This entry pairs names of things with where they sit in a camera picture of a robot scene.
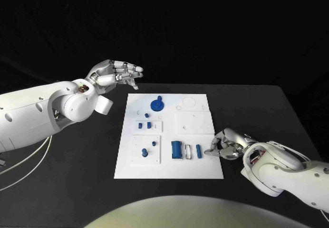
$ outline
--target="blue object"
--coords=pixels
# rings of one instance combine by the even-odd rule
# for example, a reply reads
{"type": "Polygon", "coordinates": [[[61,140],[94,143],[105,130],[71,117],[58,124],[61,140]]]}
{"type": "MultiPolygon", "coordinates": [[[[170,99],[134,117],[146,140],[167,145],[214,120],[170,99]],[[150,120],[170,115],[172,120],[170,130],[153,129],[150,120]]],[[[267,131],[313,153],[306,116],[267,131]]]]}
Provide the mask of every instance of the blue object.
{"type": "Polygon", "coordinates": [[[162,96],[157,96],[157,100],[154,100],[152,103],[150,103],[150,108],[153,111],[159,112],[160,110],[163,110],[163,107],[165,107],[165,104],[163,104],[163,98],[162,96]]]}
{"type": "Polygon", "coordinates": [[[172,147],[173,147],[173,159],[182,158],[182,142],[180,141],[172,141],[172,147]]]}
{"type": "Polygon", "coordinates": [[[146,148],[141,150],[141,155],[143,155],[143,157],[147,157],[147,155],[149,155],[146,148]]]}
{"type": "Polygon", "coordinates": [[[198,158],[202,158],[202,156],[201,156],[201,145],[196,145],[196,153],[198,153],[198,158]]]}

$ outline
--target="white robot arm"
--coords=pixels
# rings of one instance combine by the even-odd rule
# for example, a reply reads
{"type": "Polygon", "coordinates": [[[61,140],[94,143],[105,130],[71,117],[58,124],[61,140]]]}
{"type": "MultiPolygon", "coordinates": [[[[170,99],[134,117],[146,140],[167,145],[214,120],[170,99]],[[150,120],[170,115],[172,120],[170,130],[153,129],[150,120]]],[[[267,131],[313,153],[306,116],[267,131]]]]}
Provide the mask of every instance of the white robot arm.
{"type": "Polygon", "coordinates": [[[0,95],[0,153],[39,142],[95,110],[107,115],[113,101],[101,94],[129,84],[143,68],[121,61],[98,63],[85,79],[58,82],[0,95]]]}
{"type": "Polygon", "coordinates": [[[242,156],[241,174],[266,194],[276,197],[287,190],[310,207],[329,212],[329,163],[310,161],[289,147],[273,141],[257,142],[230,128],[217,134],[205,154],[228,160],[242,156]]]}

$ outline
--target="white panel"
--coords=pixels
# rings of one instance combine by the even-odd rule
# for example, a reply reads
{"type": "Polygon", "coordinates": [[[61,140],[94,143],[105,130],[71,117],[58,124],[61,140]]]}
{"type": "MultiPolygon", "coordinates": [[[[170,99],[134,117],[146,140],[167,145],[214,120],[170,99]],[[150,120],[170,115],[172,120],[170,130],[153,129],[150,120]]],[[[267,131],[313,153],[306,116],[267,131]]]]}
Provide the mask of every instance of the white panel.
{"type": "Polygon", "coordinates": [[[130,143],[130,164],[160,164],[160,145],[162,137],[159,135],[133,135],[130,143]],[[147,150],[147,157],[141,156],[143,149],[147,150]]]}
{"type": "Polygon", "coordinates": [[[156,134],[163,132],[163,122],[162,121],[136,121],[134,132],[140,134],[156,134]]]}
{"type": "Polygon", "coordinates": [[[219,157],[208,156],[204,151],[209,148],[214,134],[178,134],[176,113],[182,111],[209,112],[205,94],[129,94],[123,122],[123,134],[116,167],[116,179],[224,179],[219,157]],[[152,110],[152,101],[162,96],[165,108],[152,110]],[[130,160],[131,137],[146,135],[146,131],[136,132],[137,121],[162,121],[163,131],[156,133],[162,137],[160,164],[133,165],[130,160]],[[172,141],[182,142],[183,159],[172,159],[172,141]],[[201,145],[202,158],[198,159],[196,144],[201,145]],[[185,145],[191,145],[192,159],[186,160],[185,145]]]}
{"type": "Polygon", "coordinates": [[[215,134],[211,112],[176,112],[178,134],[215,134]]]}

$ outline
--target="tabletop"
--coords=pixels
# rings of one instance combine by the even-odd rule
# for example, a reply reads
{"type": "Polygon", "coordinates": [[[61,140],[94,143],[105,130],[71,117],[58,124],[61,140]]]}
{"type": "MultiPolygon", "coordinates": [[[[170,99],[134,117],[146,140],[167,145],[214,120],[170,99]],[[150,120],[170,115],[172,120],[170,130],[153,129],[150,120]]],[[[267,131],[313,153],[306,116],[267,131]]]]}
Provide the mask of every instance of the tabletop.
{"type": "MultiPolygon", "coordinates": [[[[94,112],[81,123],[53,135],[46,158],[29,177],[0,192],[0,226],[84,227],[123,205],[166,195],[208,196],[247,203],[310,227],[326,226],[320,211],[287,191],[266,195],[241,175],[242,159],[221,159],[222,180],[114,179],[129,93],[206,94],[215,132],[227,127],[273,140],[312,160],[320,156],[283,90],[271,85],[127,85],[104,96],[114,102],[108,115],[94,112]]],[[[35,151],[42,142],[6,152],[6,167],[35,151]]],[[[43,151],[0,176],[0,188],[20,179],[39,162],[43,151]]]]}

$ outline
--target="robotic hand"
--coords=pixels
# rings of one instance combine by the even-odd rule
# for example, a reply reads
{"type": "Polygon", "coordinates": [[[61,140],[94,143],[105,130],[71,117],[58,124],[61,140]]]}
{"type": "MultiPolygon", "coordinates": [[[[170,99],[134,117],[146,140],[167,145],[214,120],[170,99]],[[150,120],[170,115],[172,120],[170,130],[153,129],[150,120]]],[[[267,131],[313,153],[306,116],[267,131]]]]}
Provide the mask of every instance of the robotic hand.
{"type": "Polygon", "coordinates": [[[230,128],[215,135],[205,154],[228,160],[242,156],[241,174],[266,194],[276,197],[287,190],[310,207],[329,212],[329,163],[310,161],[281,144],[257,142],[247,134],[230,128]]]}
{"type": "Polygon", "coordinates": [[[113,101],[101,94],[117,84],[139,89],[143,68],[121,61],[98,63],[85,79],[58,82],[0,95],[0,153],[39,142],[95,110],[107,115],[113,101]]]}

